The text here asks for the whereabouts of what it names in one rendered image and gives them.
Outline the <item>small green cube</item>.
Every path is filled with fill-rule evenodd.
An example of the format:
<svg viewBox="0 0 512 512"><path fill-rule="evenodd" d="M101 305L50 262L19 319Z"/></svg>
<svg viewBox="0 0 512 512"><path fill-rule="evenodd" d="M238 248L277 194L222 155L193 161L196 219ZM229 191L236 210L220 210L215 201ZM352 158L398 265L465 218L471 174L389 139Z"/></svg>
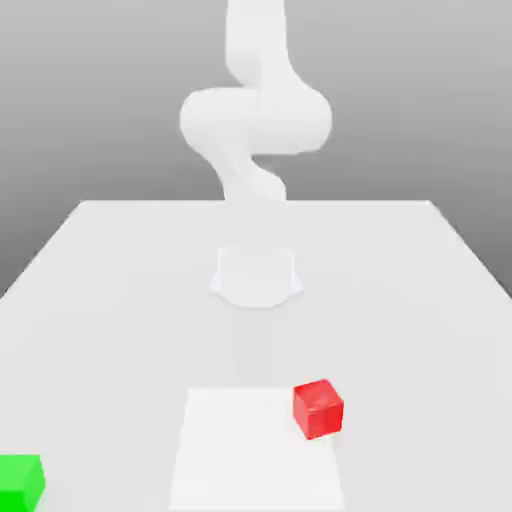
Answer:
<svg viewBox="0 0 512 512"><path fill-rule="evenodd" d="M39 455L0 455L0 512L35 512L45 486Z"/></svg>

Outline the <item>small red cube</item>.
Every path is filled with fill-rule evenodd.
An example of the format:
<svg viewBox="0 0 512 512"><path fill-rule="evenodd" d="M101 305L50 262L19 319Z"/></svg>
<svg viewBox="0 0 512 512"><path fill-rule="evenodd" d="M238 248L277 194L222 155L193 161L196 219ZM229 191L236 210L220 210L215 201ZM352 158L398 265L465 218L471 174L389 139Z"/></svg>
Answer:
<svg viewBox="0 0 512 512"><path fill-rule="evenodd" d="M292 410L307 440L334 434L342 429L344 400L327 379L295 386Z"/></svg>

